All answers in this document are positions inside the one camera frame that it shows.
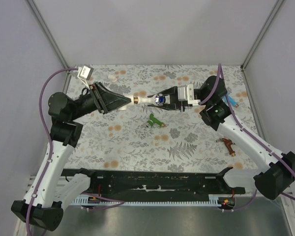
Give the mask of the white chrome faucet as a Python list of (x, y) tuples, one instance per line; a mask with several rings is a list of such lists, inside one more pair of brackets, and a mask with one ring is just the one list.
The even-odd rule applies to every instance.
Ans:
[(162, 93), (158, 93), (149, 97), (133, 97), (134, 104), (150, 104), (150, 105), (156, 105), (156, 106), (162, 106), (166, 103), (166, 97)]

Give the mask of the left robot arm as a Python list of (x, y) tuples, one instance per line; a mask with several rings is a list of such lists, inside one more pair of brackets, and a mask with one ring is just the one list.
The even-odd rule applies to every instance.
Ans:
[(63, 92), (54, 93), (48, 100), (52, 127), (47, 130), (49, 143), (45, 157), (29, 191), (11, 207), (12, 212), (26, 224), (28, 232), (31, 225), (54, 231), (66, 208), (81, 193), (93, 193), (98, 189), (98, 180), (93, 178), (95, 172), (82, 168), (61, 190), (56, 190), (83, 129), (83, 125), (75, 120), (93, 111), (107, 114), (134, 103), (133, 97), (111, 92), (101, 82), (95, 82), (86, 91), (76, 100)]

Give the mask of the white pipe elbow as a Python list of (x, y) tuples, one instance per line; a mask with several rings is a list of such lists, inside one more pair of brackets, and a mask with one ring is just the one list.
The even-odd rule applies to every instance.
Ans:
[(112, 82), (116, 82), (116, 81), (118, 80), (117, 77), (114, 76), (114, 75), (109, 75), (109, 76), (108, 76), (108, 79), (109, 79), (110, 81), (112, 81)]

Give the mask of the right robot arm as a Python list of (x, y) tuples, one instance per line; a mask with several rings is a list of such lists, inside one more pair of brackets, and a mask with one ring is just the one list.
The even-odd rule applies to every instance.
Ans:
[(216, 190), (228, 193), (232, 188), (256, 188), (274, 200), (295, 181), (295, 154), (283, 153), (253, 133), (223, 101), (227, 95), (224, 80), (210, 76), (200, 88), (192, 84), (174, 86), (148, 96), (148, 104), (167, 111), (184, 111), (204, 105), (200, 112), (204, 123), (233, 141), (257, 165), (256, 170), (227, 170), (215, 181)]

